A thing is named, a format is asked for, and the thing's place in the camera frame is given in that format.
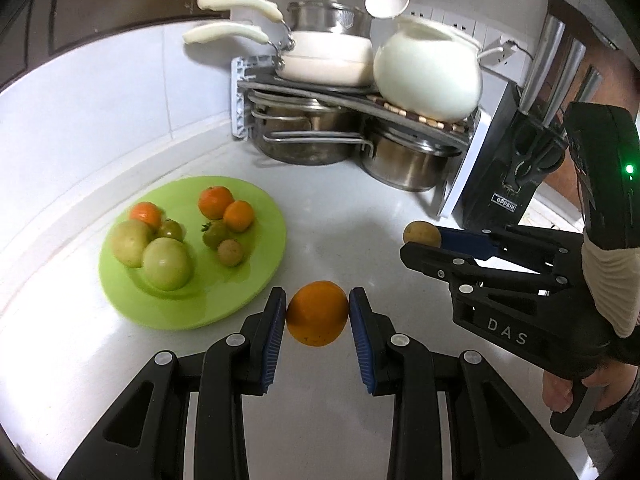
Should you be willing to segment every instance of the green plate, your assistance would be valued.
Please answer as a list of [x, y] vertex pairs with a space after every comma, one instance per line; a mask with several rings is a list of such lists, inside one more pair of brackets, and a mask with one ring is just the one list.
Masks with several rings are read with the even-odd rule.
[[[242, 234], [234, 235], [248, 255], [237, 267], [224, 267], [215, 251], [202, 241], [207, 219], [198, 209], [198, 197], [210, 186], [228, 187], [236, 200], [246, 200], [255, 211], [255, 221]], [[150, 285], [142, 269], [129, 269], [111, 254], [109, 237], [102, 245], [98, 272], [107, 298], [124, 316], [160, 330], [184, 330], [213, 323], [245, 306], [275, 274], [287, 240], [282, 213], [273, 199], [259, 187], [227, 176], [194, 176], [170, 182], [140, 199], [162, 208], [167, 218], [180, 222], [194, 261], [194, 273], [179, 290], [163, 292]], [[122, 213], [116, 223], [127, 219]]]

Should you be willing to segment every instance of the beige ribbed cuff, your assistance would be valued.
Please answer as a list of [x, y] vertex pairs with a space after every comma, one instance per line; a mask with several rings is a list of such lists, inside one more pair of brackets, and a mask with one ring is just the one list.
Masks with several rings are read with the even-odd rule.
[[604, 251], [584, 232], [582, 273], [598, 312], [629, 337], [640, 314], [640, 248]]

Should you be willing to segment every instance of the metal rivet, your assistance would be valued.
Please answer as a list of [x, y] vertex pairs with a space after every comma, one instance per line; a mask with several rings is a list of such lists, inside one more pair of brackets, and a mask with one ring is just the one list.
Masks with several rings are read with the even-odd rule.
[[391, 336], [391, 344], [394, 346], [407, 346], [409, 344], [409, 336], [404, 334], [393, 334]]
[[470, 365], [479, 365], [482, 362], [482, 356], [475, 350], [467, 350], [464, 357]]
[[242, 334], [232, 334], [226, 337], [226, 344], [229, 346], [240, 346], [244, 342], [245, 339]]
[[154, 362], [157, 365], [164, 366], [169, 364], [174, 359], [174, 356], [171, 355], [171, 352], [158, 352], [156, 357], [154, 357]]

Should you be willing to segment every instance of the orange fruit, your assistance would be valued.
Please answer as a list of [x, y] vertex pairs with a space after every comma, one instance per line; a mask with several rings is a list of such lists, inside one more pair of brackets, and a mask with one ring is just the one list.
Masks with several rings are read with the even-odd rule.
[[333, 282], [313, 282], [295, 293], [287, 307], [289, 333], [302, 344], [324, 346], [342, 332], [349, 301]]
[[129, 211], [129, 219], [142, 220], [156, 232], [162, 223], [162, 211], [151, 202], [139, 202]]
[[254, 208], [244, 200], [236, 200], [225, 209], [222, 217], [225, 225], [233, 232], [246, 231], [254, 222]]
[[220, 220], [234, 196], [224, 186], [207, 187], [198, 199], [198, 209], [209, 220]]

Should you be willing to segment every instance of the countertop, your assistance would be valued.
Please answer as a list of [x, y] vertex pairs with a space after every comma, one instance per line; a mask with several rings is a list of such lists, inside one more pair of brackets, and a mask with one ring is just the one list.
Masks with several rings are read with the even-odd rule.
[[[161, 332], [135, 325], [113, 309], [100, 287], [98, 254], [107, 230], [149, 189], [201, 174], [242, 178], [273, 197], [288, 229], [282, 264], [248, 306], [210, 326]], [[282, 286], [290, 298], [308, 282], [332, 280], [347, 292], [363, 286], [375, 311], [432, 351], [481, 352], [581, 474], [587, 462], [581, 441], [549, 427], [542, 371], [454, 325], [447, 285], [400, 262], [402, 230], [415, 219], [430, 218], [430, 199], [428, 193], [385, 186], [352, 161], [288, 166], [247, 142], [229, 140], [87, 227], [14, 297], [0, 317], [0, 422], [27, 459], [55, 478], [155, 352], [202, 352], [261, 311], [271, 286]], [[244, 398], [251, 478], [382, 479], [392, 413], [391, 397], [366, 393], [348, 327], [324, 348], [305, 347], [285, 330], [268, 395]]]

